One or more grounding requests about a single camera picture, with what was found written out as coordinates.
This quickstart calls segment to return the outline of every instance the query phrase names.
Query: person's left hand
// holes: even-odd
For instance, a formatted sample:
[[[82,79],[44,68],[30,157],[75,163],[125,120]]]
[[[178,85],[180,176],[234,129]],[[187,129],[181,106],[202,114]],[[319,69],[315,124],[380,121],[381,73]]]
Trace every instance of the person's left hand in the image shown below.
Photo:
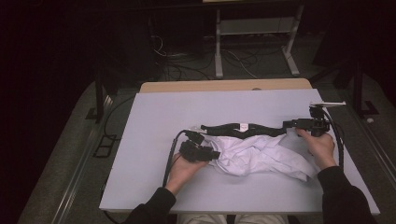
[[[195,175],[195,173],[206,166],[208,161],[186,161],[180,153],[175,154],[172,159],[172,168],[169,173],[169,180],[165,188],[177,195],[178,191]]]

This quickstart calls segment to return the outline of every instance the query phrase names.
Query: person's right hand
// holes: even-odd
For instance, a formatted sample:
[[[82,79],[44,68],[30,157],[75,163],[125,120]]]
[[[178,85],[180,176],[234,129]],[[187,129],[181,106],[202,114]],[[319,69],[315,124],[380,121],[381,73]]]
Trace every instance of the person's right hand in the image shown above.
[[[172,168],[169,173],[169,180],[165,188],[177,195],[178,191],[198,172],[206,166],[209,161],[186,161],[180,153],[173,157]]]
[[[331,135],[325,133],[321,137],[314,137],[306,130],[298,128],[296,128],[296,132],[308,144],[309,152],[315,157],[315,163],[320,170],[337,165],[333,157],[334,141]]]

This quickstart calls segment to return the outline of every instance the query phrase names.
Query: table surface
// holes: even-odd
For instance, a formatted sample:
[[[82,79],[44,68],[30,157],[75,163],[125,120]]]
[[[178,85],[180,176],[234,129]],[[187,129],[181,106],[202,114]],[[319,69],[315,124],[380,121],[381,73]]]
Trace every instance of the table surface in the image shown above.
[[[282,90],[285,89],[282,83],[289,83],[284,79],[209,81],[210,84],[195,81],[189,83],[189,87],[183,82],[144,84],[134,100],[100,208],[129,212],[146,202],[162,184],[172,140],[183,129],[197,124],[230,122],[278,128],[283,120],[309,118],[309,104],[321,101],[318,91],[310,89],[304,79],[291,80],[295,80],[294,89],[302,90]],[[213,91],[216,85],[219,91]],[[254,88],[269,90],[240,90]],[[281,145],[298,151],[314,163],[307,154],[304,140],[292,129]],[[338,160],[337,151],[334,157]],[[347,150],[345,173],[366,195],[372,213],[378,214],[375,201]],[[303,182],[276,173],[240,177],[220,174],[212,166],[206,166],[177,195],[171,212],[307,214],[321,212],[321,196],[316,178]]]

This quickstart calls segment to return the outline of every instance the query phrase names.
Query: black cable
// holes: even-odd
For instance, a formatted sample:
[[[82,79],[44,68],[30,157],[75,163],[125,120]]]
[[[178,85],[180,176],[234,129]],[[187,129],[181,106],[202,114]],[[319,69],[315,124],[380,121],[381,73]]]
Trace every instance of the black cable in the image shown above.
[[[340,134],[337,130],[337,127],[335,126],[334,122],[332,121],[332,118],[330,118],[330,115],[326,113],[326,111],[321,108],[322,113],[326,118],[329,120],[330,125],[332,125],[332,130],[334,131],[335,135],[335,141],[337,142],[337,147],[338,147],[338,165],[344,169],[344,145],[341,142]]]
[[[228,54],[231,54],[231,55],[232,55],[232,52],[231,52],[229,49],[223,49],[223,50],[226,51]],[[254,53],[245,52],[245,51],[242,51],[242,50],[238,50],[238,51],[240,51],[240,52],[242,52],[242,53],[245,53],[245,54],[250,54],[250,55],[247,56],[247,57],[240,57],[240,56],[238,56],[238,58],[235,58],[235,57],[233,56],[233,57],[231,57],[231,59],[233,59],[234,61],[237,61],[237,62],[241,62],[241,63],[243,63],[243,64],[246,64],[246,65],[248,65],[248,66],[251,66],[251,65],[257,63],[258,59],[257,59],[257,56],[256,56]],[[249,58],[254,58],[254,62],[249,61],[249,60],[248,60]]]
[[[204,73],[204,72],[202,72],[200,70],[193,69],[193,68],[187,68],[187,67],[184,67],[184,68],[187,69],[187,70],[191,70],[191,71],[194,71],[194,72],[197,72],[197,73],[201,74],[202,76],[200,78],[197,78],[198,80],[202,80],[203,77],[205,77],[207,80],[212,80],[212,78],[210,78],[210,76],[208,74],[206,74],[206,73]]]
[[[182,133],[185,133],[185,132],[186,132],[185,130],[181,131],[180,133],[177,134],[177,136],[173,140],[171,150],[169,151],[168,162],[166,163],[165,175],[163,176],[163,188],[166,186],[166,182],[168,181],[169,172],[171,171],[171,168],[173,165],[172,158],[173,158],[173,155],[175,154],[175,147],[177,144],[177,139],[180,137],[180,135]]]
[[[274,51],[271,51],[271,52],[268,52],[268,53],[260,53],[260,54],[257,54],[257,55],[271,55],[271,54],[275,54],[275,53],[278,53],[278,52],[280,52],[282,50],[282,48],[281,47],[279,47],[277,50],[274,50]]]
[[[343,147],[344,147],[345,146],[344,139],[346,139],[346,133],[344,132],[343,127],[341,127],[340,124],[338,124],[335,121],[334,121],[334,124],[337,127],[338,132],[341,133],[341,141],[342,141]]]
[[[110,140],[114,140],[114,141],[120,141],[120,140],[121,140],[120,138],[115,138],[115,137],[113,137],[113,136],[111,136],[111,135],[109,135],[109,134],[107,133],[107,130],[106,130],[106,128],[107,128],[107,123],[108,123],[108,120],[110,119],[110,116],[113,114],[113,112],[114,112],[117,108],[119,108],[121,105],[123,105],[123,104],[125,104],[126,102],[130,101],[131,99],[134,99],[134,96],[131,96],[131,97],[129,97],[128,99],[126,99],[126,100],[122,101],[121,103],[119,103],[119,104],[118,104],[116,107],[114,107],[114,109],[112,109],[112,110],[110,111],[110,113],[108,114],[108,116],[107,116],[107,118],[106,118],[106,121],[105,121],[105,127],[104,127],[104,129],[103,129],[104,136],[105,136],[106,138],[108,138],[108,139],[110,139]]]
[[[166,70],[168,71],[168,76],[166,75],[166,73],[165,72],[163,72],[163,74],[165,75],[165,79],[167,80],[167,81],[170,81],[170,78],[169,78],[169,66],[166,66]]]
[[[213,54],[212,57],[210,57],[209,63],[207,65],[205,65],[204,67],[200,67],[200,68],[191,68],[191,67],[187,67],[187,66],[183,66],[183,65],[179,65],[179,66],[183,67],[183,68],[191,69],[191,70],[204,70],[204,69],[208,68],[210,66],[210,64],[212,64],[214,58],[215,58],[215,55]]]
[[[105,213],[105,216],[114,224],[120,224],[120,222],[118,222],[116,219],[114,219],[113,217],[111,217],[107,211],[103,211],[103,213]]]
[[[258,48],[255,52],[252,53],[252,52],[249,52],[249,51],[246,51],[246,50],[238,49],[238,51],[240,51],[240,52],[242,52],[242,53],[248,55],[247,57],[240,57],[239,59],[241,59],[241,60],[247,60],[247,59],[249,59],[249,58],[254,58],[254,63],[252,63],[252,64],[255,64],[255,63],[258,62],[257,55],[258,55],[258,53],[259,53],[261,50],[262,50],[262,48]]]
[[[176,70],[177,70],[177,72],[178,72],[178,77],[173,77],[173,76],[171,76],[171,71],[169,70],[169,67],[174,67],[174,68],[176,68]],[[168,64],[167,65],[167,68],[168,68],[168,76],[169,77],[172,77],[174,80],[176,80],[176,81],[180,81],[181,80],[181,76],[182,76],[182,74],[183,74],[183,72],[181,71],[181,69],[179,68],[179,67],[177,67],[177,66],[174,66],[173,64]]]
[[[166,59],[172,63],[190,63],[199,60],[202,56],[200,53],[178,53],[168,55]]]
[[[245,66],[245,68],[249,68],[251,65],[254,64],[254,63],[252,63],[252,62],[250,62],[250,61],[247,60],[247,58],[249,58],[249,57],[246,57],[245,59],[241,59],[241,58],[239,58],[239,57],[236,57],[236,55],[233,55],[233,54],[232,54],[230,51],[228,51],[227,49],[223,49],[223,50],[227,52],[227,54],[224,55],[225,57],[223,57],[224,60],[225,60],[227,63],[229,63],[230,65],[234,66],[234,67],[237,67],[237,68],[244,68],[244,67],[241,65],[241,63],[242,63],[242,64]],[[238,62],[238,64],[236,65],[236,64],[230,62],[230,59],[233,60],[233,61]]]
[[[203,75],[202,77],[206,77],[206,79],[207,80],[211,80],[210,79],[210,77],[209,77],[209,75],[207,75],[206,73],[204,73],[204,72],[202,72],[202,71],[200,71],[199,69],[196,69],[196,68],[190,68],[190,67],[187,67],[187,66],[183,66],[183,65],[179,65],[179,64],[175,64],[175,63],[170,63],[172,66],[174,66],[174,67],[179,67],[179,68],[184,68],[184,69],[187,69],[187,70],[191,70],[191,71],[194,71],[194,72],[197,72],[197,73],[200,73],[201,75]]]
[[[181,155],[179,155],[179,156],[172,162],[171,169],[172,169],[173,165],[175,165],[176,161],[177,161],[178,159],[180,159],[180,157],[181,157]]]
[[[255,76],[255,75],[252,74],[250,71],[248,71],[249,66],[246,67],[246,66],[244,65],[244,63],[243,63],[234,53],[232,53],[232,52],[230,52],[230,51],[228,51],[228,50],[225,50],[225,51],[228,52],[229,54],[233,55],[233,56],[235,57],[235,59],[241,64],[242,68],[243,68],[249,75],[251,75],[252,77],[255,77],[255,78],[259,79],[259,77]]]
[[[103,198],[103,193],[105,192],[105,188],[106,188],[106,184],[107,184],[107,180],[108,177],[105,180],[105,183],[103,184],[103,186],[101,187],[101,191],[100,191],[100,201],[102,201]],[[105,216],[114,224],[120,224],[120,222],[118,222],[116,219],[114,219],[113,217],[110,216],[110,214],[107,211],[103,211],[103,213],[105,214]]]

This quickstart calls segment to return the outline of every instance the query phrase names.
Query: black cloth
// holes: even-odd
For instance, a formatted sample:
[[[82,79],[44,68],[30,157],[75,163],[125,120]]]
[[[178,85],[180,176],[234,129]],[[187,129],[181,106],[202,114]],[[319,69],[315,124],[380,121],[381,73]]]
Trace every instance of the black cloth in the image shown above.
[[[376,223],[366,197],[349,183],[339,166],[322,170],[318,180],[323,188],[324,224]]]
[[[368,202],[360,189],[352,186],[338,166],[324,169],[318,174],[323,187],[324,224],[376,223]],[[175,204],[175,196],[165,188],[158,188],[146,204],[140,204],[128,216],[125,224],[165,224]]]

